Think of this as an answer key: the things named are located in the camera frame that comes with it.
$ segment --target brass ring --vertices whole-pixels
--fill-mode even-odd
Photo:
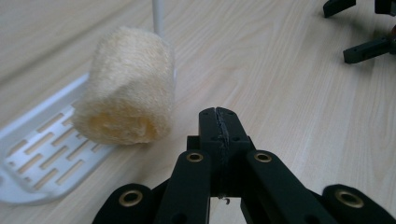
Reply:
[[[130,194],[134,194],[136,196],[136,198],[131,201],[126,200],[125,199],[126,196],[128,196]],[[143,199],[142,192],[140,192],[139,190],[136,190],[136,189],[131,189],[131,190],[125,191],[123,194],[121,194],[119,203],[124,207],[132,207],[132,206],[139,204],[142,201],[142,199]]]
[[[343,189],[335,192],[335,198],[349,207],[362,208],[364,206],[364,202],[360,197]]]
[[[199,153],[192,152],[189,155],[187,155],[187,160],[191,161],[191,162],[198,162],[203,159],[204,159],[204,156]]]
[[[272,160],[271,156],[262,152],[256,153],[256,155],[254,155],[254,159],[260,162],[270,162]]]

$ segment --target black object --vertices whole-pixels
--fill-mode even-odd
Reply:
[[[168,180],[117,189],[93,224],[208,223],[210,197],[241,198],[248,224],[396,223],[356,189],[306,189],[275,154],[256,150],[233,111],[218,107],[199,114],[199,136],[188,136]]]
[[[329,18],[355,5],[356,0],[330,0],[323,6],[324,17]],[[375,13],[396,16],[396,0],[375,0]],[[344,61],[360,63],[386,53],[396,54],[396,34],[393,31],[387,36],[344,50]]]

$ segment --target slotted tray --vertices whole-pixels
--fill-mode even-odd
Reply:
[[[75,188],[115,146],[99,145],[70,121],[80,77],[0,131],[0,202],[40,204]]]

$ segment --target loofah sponge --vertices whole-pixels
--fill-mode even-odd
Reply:
[[[167,135],[174,103],[174,55],[159,36],[121,27],[99,42],[75,128],[102,144],[147,143]]]

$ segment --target wooden table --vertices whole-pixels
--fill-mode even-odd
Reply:
[[[165,1],[177,61],[175,125],[163,140],[115,150],[66,197],[0,204],[1,223],[91,223],[110,193],[150,188],[173,171],[198,113],[233,110],[255,146],[308,188],[341,183],[396,217],[396,58],[345,64],[342,51],[390,31],[374,1],[330,19],[325,1]],[[121,25],[152,30],[150,1],[0,3],[0,127],[89,71],[98,39]],[[213,199],[211,223],[244,223],[237,200]]]

